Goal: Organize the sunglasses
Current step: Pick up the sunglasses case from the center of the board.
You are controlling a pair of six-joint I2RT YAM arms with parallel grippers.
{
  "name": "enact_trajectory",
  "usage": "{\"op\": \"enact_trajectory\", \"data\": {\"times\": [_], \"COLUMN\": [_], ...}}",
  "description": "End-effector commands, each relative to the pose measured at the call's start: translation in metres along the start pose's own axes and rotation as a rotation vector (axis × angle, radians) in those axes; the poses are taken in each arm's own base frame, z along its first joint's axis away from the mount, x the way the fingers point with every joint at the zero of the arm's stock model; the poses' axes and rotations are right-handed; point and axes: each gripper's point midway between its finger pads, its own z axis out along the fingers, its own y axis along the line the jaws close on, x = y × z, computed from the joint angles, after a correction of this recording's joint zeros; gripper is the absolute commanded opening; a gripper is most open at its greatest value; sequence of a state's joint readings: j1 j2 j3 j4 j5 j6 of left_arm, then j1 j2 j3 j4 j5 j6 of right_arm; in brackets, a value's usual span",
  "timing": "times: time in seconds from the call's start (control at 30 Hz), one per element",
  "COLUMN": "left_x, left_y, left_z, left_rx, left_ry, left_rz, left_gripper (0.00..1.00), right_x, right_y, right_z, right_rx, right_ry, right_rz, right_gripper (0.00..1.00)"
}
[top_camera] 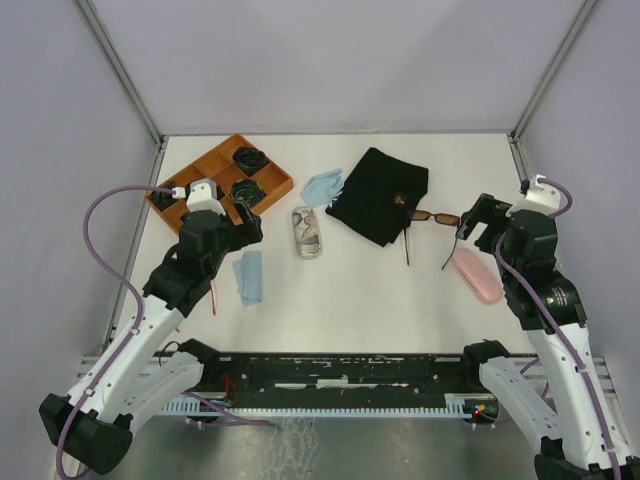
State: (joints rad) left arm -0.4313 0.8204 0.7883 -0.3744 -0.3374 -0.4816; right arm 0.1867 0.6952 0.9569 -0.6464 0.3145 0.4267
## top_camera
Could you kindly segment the light blue cleaning cloth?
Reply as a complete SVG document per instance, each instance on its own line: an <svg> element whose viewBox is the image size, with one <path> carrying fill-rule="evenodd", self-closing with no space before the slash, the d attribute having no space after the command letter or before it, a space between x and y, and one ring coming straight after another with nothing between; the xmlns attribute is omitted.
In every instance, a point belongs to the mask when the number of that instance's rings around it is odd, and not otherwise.
<svg viewBox="0 0 640 480"><path fill-rule="evenodd" d="M243 306L251 306L263 300L262 253L246 251L233 262L237 293Z"/></svg>

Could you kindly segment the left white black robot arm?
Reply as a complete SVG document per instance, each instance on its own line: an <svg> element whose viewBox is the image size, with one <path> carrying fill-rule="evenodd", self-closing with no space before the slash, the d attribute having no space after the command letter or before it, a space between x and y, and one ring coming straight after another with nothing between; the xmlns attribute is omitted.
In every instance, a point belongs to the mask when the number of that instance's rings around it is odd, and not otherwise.
<svg viewBox="0 0 640 480"><path fill-rule="evenodd" d="M63 457L87 471L111 472L126 456L135 434L175 397L197 387L209 390L221 378L210 348L195 341L179 348L145 381L140 373L160 344L209 292L225 256L262 241L261 219L239 199L242 219L211 208L182 217L178 242L135 295L136 312L89 372L64 395L48 394L39 415L56 448L56 470L67 478Z"/></svg>

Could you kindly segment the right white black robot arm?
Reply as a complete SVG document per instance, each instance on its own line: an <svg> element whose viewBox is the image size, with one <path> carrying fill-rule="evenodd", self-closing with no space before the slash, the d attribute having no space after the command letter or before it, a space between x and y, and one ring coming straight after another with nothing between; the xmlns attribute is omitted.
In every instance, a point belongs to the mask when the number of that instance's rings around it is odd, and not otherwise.
<svg viewBox="0 0 640 480"><path fill-rule="evenodd" d="M524 379L497 340L464 348L459 379L487 389L534 452L540 479L636 479L639 457L620 433L591 354L587 316L575 285L556 266L556 210L516 210L482 194L463 213L456 235L494 256L507 306L534 347L552 399Z"/></svg>

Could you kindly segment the marble pattern glasses case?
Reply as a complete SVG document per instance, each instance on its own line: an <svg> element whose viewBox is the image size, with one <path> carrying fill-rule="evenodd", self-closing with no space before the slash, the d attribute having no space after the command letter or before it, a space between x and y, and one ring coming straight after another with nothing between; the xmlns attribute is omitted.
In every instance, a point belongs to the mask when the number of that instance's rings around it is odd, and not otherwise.
<svg viewBox="0 0 640 480"><path fill-rule="evenodd" d="M304 260L311 260L322 253L320 226L314 210L299 206L292 211L292 229L296 251Z"/></svg>

